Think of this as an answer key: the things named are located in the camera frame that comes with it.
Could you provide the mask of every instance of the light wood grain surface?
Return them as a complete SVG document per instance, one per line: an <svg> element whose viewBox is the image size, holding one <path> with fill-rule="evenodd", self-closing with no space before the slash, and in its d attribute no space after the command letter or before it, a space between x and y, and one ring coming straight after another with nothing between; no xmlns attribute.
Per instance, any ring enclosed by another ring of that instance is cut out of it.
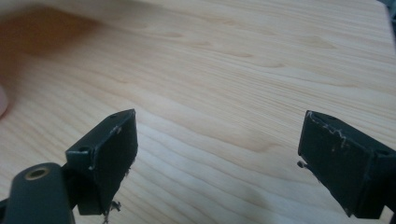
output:
<svg viewBox="0 0 396 224"><path fill-rule="evenodd" d="M297 147L307 109L396 148L396 57L375 0L3 1L0 198L14 175L135 108L110 223L348 218ZM101 223L80 217L77 223Z"/></svg>

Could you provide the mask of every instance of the wooden table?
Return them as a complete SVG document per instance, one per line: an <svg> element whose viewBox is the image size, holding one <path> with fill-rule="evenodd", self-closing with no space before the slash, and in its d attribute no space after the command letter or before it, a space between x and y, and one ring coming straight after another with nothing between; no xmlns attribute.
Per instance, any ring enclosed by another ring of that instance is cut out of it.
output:
<svg viewBox="0 0 396 224"><path fill-rule="evenodd" d="M139 152L111 223L389 221L348 218L296 165L308 109L396 148L395 48L375 0L1 4L0 198L135 108Z"/></svg>

